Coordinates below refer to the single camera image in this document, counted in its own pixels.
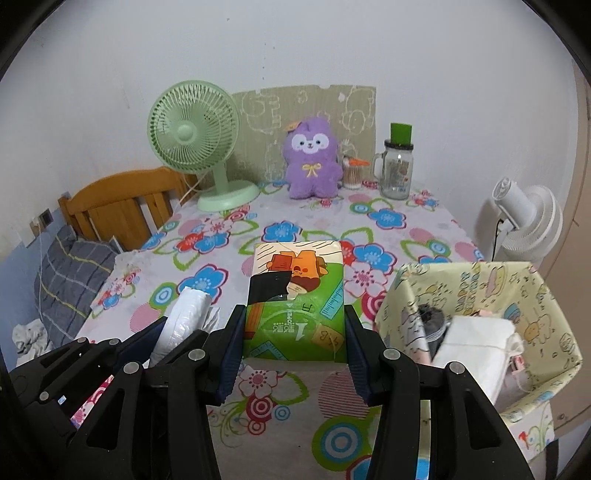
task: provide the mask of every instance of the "blue flower pattern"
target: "blue flower pattern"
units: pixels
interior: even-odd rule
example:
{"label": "blue flower pattern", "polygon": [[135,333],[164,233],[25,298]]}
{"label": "blue flower pattern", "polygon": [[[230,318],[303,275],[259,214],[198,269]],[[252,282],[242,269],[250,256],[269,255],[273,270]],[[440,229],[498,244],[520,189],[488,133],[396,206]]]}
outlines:
{"label": "blue flower pattern", "polygon": [[214,248],[220,248],[227,245],[230,241],[228,236],[228,232],[204,236],[199,242],[196,242],[193,245],[193,249],[197,250],[202,255],[208,254],[209,252],[212,252]]}
{"label": "blue flower pattern", "polygon": [[382,230],[406,228],[406,215],[389,208],[382,208],[379,212],[370,212],[368,217],[375,220],[376,225]]}
{"label": "blue flower pattern", "polygon": [[296,235],[300,233],[300,227],[283,220],[266,226],[262,235],[264,242],[295,242]]}
{"label": "blue flower pattern", "polygon": [[158,232],[152,235],[146,243],[142,245],[140,250],[152,250],[159,246],[160,241],[166,236],[166,232]]}
{"label": "blue flower pattern", "polygon": [[449,260],[449,258],[442,257],[440,255],[437,255],[436,257],[427,257],[425,255],[423,257],[420,257],[418,259],[418,262],[421,264],[425,264],[425,263],[452,263],[452,261]]}
{"label": "blue flower pattern", "polygon": [[121,296],[118,294],[111,295],[111,296],[107,297],[103,301],[103,307],[105,308],[105,310],[110,309],[111,307],[114,307],[115,305],[117,305],[119,303],[120,298],[121,298]]}
{"label": "blue flower pattern", "polygon": [[181,283],[178,284],[178,292],[181,293],[184,288],[194,288],[195,290],[201,290],[211,295],[213,301],[222,294],[220,288],[228,279],[228,271],[223,268],[216,268],[215,265],[207,264],[201,268],[194,276],[185,278]]}
{"label": "blue flower pattern", "polygon": [[396,263],[396,257],[378,244],[358,245],[353,249],[353,255],[360,261],[368,263],[372,268],[381,270],[386,275]]}

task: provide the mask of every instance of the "plush toy face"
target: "plush toy face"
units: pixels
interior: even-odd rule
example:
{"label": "plush toy face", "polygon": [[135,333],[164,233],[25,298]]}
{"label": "plush toy face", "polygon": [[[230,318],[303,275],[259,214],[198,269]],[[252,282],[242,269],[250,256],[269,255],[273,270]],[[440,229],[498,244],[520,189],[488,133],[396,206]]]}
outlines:
{"label": "plush toy face", "polygon": [[322,117],[309,118],[290,132],[283,145],[283,156],[291,160],[311,161],[311,155],[336,159],[337,141],[330,131],[330,125]]}

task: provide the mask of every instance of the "floral bedsheet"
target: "floral bedsheet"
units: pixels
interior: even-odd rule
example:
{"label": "floral bedsheet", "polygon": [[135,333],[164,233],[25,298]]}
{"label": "floral bedsheet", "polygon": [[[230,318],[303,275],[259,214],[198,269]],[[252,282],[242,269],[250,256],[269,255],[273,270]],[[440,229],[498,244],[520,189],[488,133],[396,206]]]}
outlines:
{"label": "floral bedsheet", "polygon": [[[113,271],[79,336],[128,338],[167,314],[185,286],[208,292],[225,322],[236,303],[246,303],[256,243],[315,239],[341,241],[345,302],[367,328],[400,265],[482,259],[426,190],[399,202],[366,183],[335,199],[291,200],[287,187],[275,182],[261,186],[249,205],[227,212],[203,213],[188,202]],[[76,422],[98,397],[100,392],[82,407]],[[378,419],[379,408],[364,405],[348,371],[242,367],[226,403],[209,410],[223,478],[363,479]],[[428,461],[420,460],[417,478],[425,478],[427,469]]]}

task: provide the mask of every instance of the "green lid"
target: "green lid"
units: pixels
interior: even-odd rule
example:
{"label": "green lid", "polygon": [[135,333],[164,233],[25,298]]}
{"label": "green lid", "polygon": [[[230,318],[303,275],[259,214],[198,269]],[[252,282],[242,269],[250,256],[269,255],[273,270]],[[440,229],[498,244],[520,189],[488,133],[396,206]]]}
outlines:
{"label": "green lid", "polygon": [[411,145],[413,126],[407,124],[390,124],[390,142],[397,145]]}

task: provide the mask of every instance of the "red flower pattern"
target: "red flower pattern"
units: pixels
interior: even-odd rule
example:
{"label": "red flower pattern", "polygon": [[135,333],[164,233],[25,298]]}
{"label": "red flower pattern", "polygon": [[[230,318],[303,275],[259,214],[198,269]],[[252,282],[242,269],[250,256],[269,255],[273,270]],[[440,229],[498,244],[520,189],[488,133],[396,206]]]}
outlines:
{"label": "red flower pattern", "polygon": [[355,256],[353,255],[354,244],[352,244],[348,240],[341,240],[340,247],[343,251],[343,264],[351,265],[351,263],[355,261]]}
{"label": "red flower pattern", "polygon": [[203,233],[190,233],[185,238],[183,238],[179,243],[177,243],[176,249],[179,252],[188,252],[193,248],[197,242],[203,239]]}

